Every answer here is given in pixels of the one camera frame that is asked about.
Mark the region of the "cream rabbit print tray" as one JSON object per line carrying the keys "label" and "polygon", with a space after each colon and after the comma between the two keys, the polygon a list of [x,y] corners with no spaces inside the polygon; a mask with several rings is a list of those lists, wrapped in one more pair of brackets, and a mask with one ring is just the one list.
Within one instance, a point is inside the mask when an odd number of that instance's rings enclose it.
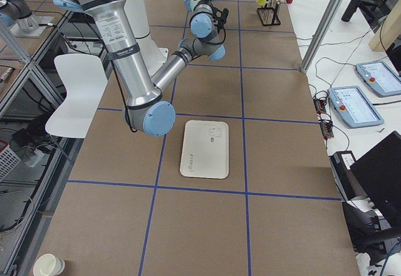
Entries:
{"label": "cream rabbit print tray", "polygon": [[190,120],[185,124],[180,173],[187,178],[225,179],[229,175],[229,126]]}

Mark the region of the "paper coffee cup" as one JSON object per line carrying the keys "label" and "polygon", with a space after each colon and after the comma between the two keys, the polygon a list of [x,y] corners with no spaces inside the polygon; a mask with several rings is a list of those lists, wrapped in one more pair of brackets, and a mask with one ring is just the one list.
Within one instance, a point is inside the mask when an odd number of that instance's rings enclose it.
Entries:
{"label": "paper coffee cup", "polygon": [[34,276],[60,275],[65,269],[65,261],[53,254],[47,253],[40,256],[34,263]]}

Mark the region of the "black tall bottle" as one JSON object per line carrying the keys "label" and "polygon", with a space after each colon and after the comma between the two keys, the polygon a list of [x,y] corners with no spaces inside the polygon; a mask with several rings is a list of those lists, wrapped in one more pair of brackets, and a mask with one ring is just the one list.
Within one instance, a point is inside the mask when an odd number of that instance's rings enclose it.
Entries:
{"label": "black tall bottle", "polygon": [[362,0],[350,0],[348,6],[345,9],[345,12],[343,13],[341,20],[344,22],[349,22],[352,18],[352,16],[355,14],[357,11],[357,8],[359,7],[360,3]]}

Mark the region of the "white plastic chair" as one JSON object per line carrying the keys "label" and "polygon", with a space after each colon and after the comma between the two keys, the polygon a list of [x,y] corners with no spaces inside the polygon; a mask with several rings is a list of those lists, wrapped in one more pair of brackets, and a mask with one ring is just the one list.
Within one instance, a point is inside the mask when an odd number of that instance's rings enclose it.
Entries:
{"label": "white plastic chair", "polygon": [[108,80],[101,59],[94,55],[65,54],[54,59],[66,98],[48,119],[45,130],[58,137],[86,137]]}

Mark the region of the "near blue teach pendant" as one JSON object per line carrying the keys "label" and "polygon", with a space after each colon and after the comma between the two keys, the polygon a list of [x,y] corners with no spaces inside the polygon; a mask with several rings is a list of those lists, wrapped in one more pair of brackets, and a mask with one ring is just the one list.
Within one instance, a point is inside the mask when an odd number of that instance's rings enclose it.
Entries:
{"label": "near blue teach pendant", "polygon": [[384,124],[382,116],[359,86],[329,88],[328,96],[333,108],[349,128]]}

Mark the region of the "blue teach pendant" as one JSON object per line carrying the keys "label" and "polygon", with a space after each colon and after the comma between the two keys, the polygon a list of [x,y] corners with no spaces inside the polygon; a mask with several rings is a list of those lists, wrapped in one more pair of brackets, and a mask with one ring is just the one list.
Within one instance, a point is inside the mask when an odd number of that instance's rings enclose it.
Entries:
{"label": "blue teach pendant", "polygon": [[400,95],[400,77],[384,61],[359,63],[355,68],[362,81],[379,97]]}
{"label": "blue teach pendant", "polygon": [[384,124],[382,116],[359,86],[329,88],[328,96],[333,108],[349,128]]}

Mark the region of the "far blue teach pendant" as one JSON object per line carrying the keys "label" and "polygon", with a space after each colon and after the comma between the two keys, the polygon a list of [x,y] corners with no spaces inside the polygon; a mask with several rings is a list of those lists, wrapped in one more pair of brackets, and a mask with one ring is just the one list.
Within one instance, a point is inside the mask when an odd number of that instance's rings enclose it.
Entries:
{"label": "far blue teach pendant", "polygon": [[359,63],[355,68],[362,81],[379,97],[400,95],[400,77],[384,61]]}

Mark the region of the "black laptop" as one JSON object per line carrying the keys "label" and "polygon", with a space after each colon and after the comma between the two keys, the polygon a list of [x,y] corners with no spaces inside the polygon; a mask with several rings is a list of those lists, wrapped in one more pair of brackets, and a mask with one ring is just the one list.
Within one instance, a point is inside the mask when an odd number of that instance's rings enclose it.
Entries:
{"label": "black laptop", "polygon": [[351,165],[367,196],[392,226],[400,226],[400,134],[391,132]]}

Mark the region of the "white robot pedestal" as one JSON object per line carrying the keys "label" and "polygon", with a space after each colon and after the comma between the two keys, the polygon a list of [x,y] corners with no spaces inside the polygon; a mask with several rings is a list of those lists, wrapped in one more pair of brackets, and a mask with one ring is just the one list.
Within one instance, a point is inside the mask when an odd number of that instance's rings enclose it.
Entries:
{"label": "white robot pedestal", "polygon": [[152,77],[167,61],[168,48],[159,48],[153,40],[144,0],[126,0],[124,10],[133,35],[140,46],[145,65]]}

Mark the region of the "aluminium frame post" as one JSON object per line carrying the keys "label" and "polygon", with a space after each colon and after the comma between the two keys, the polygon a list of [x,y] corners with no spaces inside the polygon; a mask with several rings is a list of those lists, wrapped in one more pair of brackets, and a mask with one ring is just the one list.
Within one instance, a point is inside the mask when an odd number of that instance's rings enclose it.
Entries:
{"label": "aluminium frame post", "polygon": [[299,66],[299,70],[301,73],[306,73],[313,61],[313,58],[317,54],[319,47],[325,37],[335,14],[340,7],[342,0],[329,0],[328,5],[323,13],[323,16],[319,22],[319,25],[313,35],[311,43],[305,53],[305,56]]}

